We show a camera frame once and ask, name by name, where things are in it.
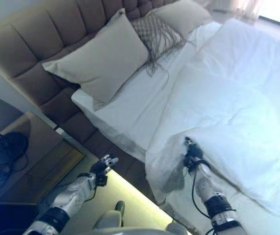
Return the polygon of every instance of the brown headboard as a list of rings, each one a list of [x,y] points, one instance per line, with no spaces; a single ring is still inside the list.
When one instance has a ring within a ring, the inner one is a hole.
[[[0,74],[79,142],[96,128],[72,103],[78,85],[47,73],[42,62],[91,40],[119,9],[134,20],[175,0],[58,0],[0,26]]]

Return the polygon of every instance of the wall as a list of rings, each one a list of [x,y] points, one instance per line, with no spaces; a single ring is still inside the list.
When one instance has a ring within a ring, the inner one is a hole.
[[[0,0],[0,19],[31,7],[35,4],[41,4],[47,0]],[[53,123],[44,116],[35,106],[24,98],[14,87],[0,76],[0,99],[16,107],[23,113],[32,111],[40,118],[44,119],[48,124],[54,126]]]

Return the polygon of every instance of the white duvet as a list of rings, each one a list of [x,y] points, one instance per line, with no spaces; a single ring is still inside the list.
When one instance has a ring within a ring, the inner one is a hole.
[[[230,20],[181,70],[146,152],[159,201],[176,187],[169,179],[185,136],[225,179],[280,214],[280,42]]]

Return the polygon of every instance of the beige pillow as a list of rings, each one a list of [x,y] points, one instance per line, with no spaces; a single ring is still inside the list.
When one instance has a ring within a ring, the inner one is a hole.
[[[196,27],[211,21],[210,13],[192,0],[179,0],[153,12],[184,39]]]
[[[148,51],[125,14],[69,55],[43,68],[78,83],[93,97],[94,110],[107,104],[148,58]]]

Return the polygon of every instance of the bed frame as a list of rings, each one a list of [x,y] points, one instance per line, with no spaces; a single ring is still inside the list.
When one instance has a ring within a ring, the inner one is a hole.
[[[79,85],[46,72],[41,64],[93,39],[119,8],[135,20],[174,1],[49,0],[0,21],[0,75],[90,152],[98,157],[115,153],[120,159],[115,170],[145,194],[150,190],[143,186],[144,164],[105,138],[71,101]]]

